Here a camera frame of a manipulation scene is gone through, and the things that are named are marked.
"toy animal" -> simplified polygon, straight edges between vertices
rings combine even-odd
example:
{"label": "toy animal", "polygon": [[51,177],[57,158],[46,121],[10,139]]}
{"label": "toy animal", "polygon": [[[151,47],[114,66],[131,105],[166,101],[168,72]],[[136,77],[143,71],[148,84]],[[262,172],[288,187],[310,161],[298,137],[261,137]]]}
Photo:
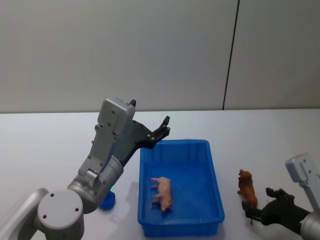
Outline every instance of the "toy animal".
{"label": "toy animal", "polygon": [[249,171],[244,171],[244,170],[240,170],[239,172],[239,189],[238,190],[238,194],[242,195],[246,202],[253,206],[254,208],[257,208],[258,206],[258,200],[257,197],[255,195],[255,189],[253,186],[253,180],[252,180],[252,175]]}
{"label": "toy animal", "polygon": [[162,212],[165,212],[167,209],[172,209],[173,201],[171,199],[170,179],[162,176],[159,178],[152,177],[150,180],[157,182],[157,184],[151,188],[158,189],[158,193],[151,197],[157,199],[153,201],[152,204],[160,204]]}

